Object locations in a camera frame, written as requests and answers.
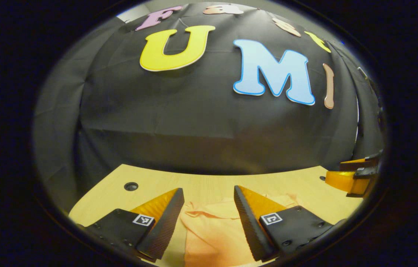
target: black fabric backdrop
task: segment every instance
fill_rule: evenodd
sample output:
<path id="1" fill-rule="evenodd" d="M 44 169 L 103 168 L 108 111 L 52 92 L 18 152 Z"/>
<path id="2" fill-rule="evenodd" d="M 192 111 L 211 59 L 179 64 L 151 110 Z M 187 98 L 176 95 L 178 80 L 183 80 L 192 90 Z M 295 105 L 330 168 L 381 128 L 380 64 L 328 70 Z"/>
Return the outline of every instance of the black fabric backdrop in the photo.
<path id="1" fill-rule="evenodd" d="M 41 178 L 65 211 L 120 164 L 194 174 L 266 174 L 365 157 L 382 148 L 377 96 L 337 40 L 324 51 L 292 22 L 253 7 L 240 15 L 206 15 L 213 3 L 184 5 L 137 32 L 145 17 L 112 19 L 72 47 L 42 87 L 34 116 L 34 153 Z M 302 37 L 283 31 L 277 17 Z M 177 29 L 165 48 L 187 46 L 189 26 L 212 25 L 204 56 L 190 66 L 150 72 L 139 65 L 145 37 Z M 241 51 L 236 39 L 261 42 L 276 59 L 305 55 L 313 106 L 268 90 L 239 95 Z M 334 109 L 324 107 L 326 75 L 334 71 Z"/>

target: light blue letter m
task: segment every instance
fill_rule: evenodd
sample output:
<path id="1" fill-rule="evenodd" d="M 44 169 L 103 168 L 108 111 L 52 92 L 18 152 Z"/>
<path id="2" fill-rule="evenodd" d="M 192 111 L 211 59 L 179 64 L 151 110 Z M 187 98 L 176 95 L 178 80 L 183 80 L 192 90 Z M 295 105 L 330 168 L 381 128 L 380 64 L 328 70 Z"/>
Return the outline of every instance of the light blue letter m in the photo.
<path id="1" fill-rule="evenodd" d="M 243 95 L 260 96 L 265 87 L 260 83 L 258 69 L 265 77 L 274 96 L 282 94 L 288 77 L 291 86 L 286 91 L 289 100 L 304 105 L 314 105 L 309 77 L 307 76 L 307 58 L 298 52 L 287 50 L 280 62 L 266 47 L 252 40 L 235 40 L 234 44 L 241 50 L 241 79 L 234 83 L 234 90 Z"/>

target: yellow letter u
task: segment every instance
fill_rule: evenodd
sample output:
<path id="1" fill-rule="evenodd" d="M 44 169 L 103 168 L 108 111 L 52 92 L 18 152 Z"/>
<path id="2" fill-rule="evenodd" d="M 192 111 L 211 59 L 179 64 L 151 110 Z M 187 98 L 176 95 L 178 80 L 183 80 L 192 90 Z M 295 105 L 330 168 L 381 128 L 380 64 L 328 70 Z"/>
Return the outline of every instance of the yellow letter u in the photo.
<path id="1" fill-rule="evenodd" d="M 178 30 L 163 30 L 148 35 L 146 37 L 148 42 L 139 59 L 140 65 L 149 71 L 163 71 L 182 68 L 200 59 L 205 51 L 207 35 L 211 30 L 215 30 L 215 27 L 201 25 L 187 27 L 185 30 L 190 32 L 187 47 L 176 55 L 165 55 L 164 47 L 169 36 L 175 34 Z"/>

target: orange towel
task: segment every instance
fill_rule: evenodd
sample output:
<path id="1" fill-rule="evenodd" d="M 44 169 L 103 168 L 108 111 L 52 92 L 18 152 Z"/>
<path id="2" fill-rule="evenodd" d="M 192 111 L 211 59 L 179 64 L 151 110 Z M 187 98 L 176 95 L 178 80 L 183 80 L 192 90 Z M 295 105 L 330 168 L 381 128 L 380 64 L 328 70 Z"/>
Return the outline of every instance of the orange towel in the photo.
<path id="1" fill-rule="evenodd" d="M 291 208 L 296 196 L 268 198 Z M 184 261 L 186 267 L 228 267 L 255 262 L 240 222 L 234 199 L 202 205 L 184 205 L 181 220 L 187 228 Z"/>

